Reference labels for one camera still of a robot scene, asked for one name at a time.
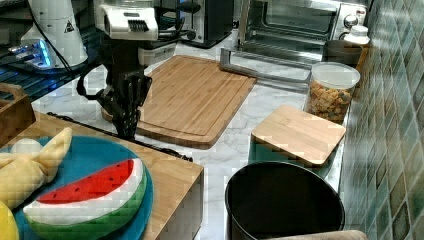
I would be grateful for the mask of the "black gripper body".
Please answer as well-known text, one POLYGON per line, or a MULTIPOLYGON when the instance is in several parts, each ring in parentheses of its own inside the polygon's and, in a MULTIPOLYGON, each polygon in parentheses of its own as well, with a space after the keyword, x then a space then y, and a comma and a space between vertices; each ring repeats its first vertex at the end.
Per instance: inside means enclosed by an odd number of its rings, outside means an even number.
POLYGON ((139 63, 139 49, 145 44, 108 36, 101 42, 99 55, 107 69, 107 88, 101 93, 100 104, 110 115, 136 115, 144 103, 151 84, 139 63))

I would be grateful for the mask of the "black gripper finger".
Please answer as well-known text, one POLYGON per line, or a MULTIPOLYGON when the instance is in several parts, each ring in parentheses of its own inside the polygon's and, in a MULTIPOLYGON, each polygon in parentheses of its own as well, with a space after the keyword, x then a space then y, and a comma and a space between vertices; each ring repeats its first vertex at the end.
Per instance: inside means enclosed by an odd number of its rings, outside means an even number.
POLYGON ((125 138, 134 139, 137 132, 137 124, 140 118, 141 112, 136 109, 130 112, 125 120, 125 138))
POLYGON ((125 123, 125 119, 122 118, 118 113, 115 113, 112 117, 112 123, 116 128, 117 134, 120 137, 127 137, 127 125, 125 123))

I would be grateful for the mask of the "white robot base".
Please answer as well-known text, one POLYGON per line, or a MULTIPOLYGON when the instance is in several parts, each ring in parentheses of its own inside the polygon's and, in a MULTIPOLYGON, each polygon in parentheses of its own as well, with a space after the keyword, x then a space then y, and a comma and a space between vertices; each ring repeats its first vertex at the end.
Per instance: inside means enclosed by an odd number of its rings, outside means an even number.
POLYGON ((74 17, 71 0, 28 0, 33 26, 21 45, 9 51, 39 69, 69 69, 88 56, 74 17))

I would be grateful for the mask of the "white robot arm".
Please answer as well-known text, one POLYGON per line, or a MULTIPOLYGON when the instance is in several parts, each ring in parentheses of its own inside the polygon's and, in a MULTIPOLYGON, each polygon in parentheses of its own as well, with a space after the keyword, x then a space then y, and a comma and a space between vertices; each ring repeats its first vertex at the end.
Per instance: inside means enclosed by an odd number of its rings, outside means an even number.
POLYGON ((117 133, 132 139, 141 117, 152 79, 144 74, 151 65, 139 55, 154 44, 168 45, 182 36, 193 37, 185 30, 184 19, 172 29, 161 30, 155 9, 150 3, 125 0, 101 0, 95 7, 96 27, 104 33, 99 51, 100 63, 107 69, 106 88, 96 94, 96 100, 112 116, 117 133))

